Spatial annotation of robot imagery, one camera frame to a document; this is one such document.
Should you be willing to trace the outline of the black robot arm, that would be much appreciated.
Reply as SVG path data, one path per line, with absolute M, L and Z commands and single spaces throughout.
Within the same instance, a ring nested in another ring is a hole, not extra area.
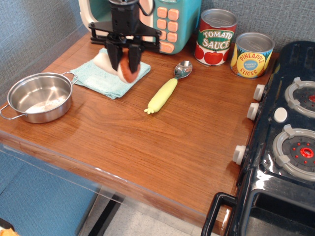
M 139 12 L 146 13 L 138 0 L 110 0 L 111 20 L 88 24 L 91 39 L 107 49 L 114 70 L 118 69 L 123 48 L 128 49 L 129 68 L 136 72 L 144 50 L 159 52 L 161 31 L 140 21 Z

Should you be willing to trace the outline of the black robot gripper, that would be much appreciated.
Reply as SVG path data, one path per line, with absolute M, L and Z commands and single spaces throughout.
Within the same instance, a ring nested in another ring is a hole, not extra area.
M 140 21 L 140 12 L 149 15 L 140 4 L 110 4 L 111 20 L 91 22 L 92 39 L 104 44 L 114 70 L 118 70 L 122 49 L 128 48 L 131 73 L 138 70 L 144 50 L 159 52 L 161 31 Z

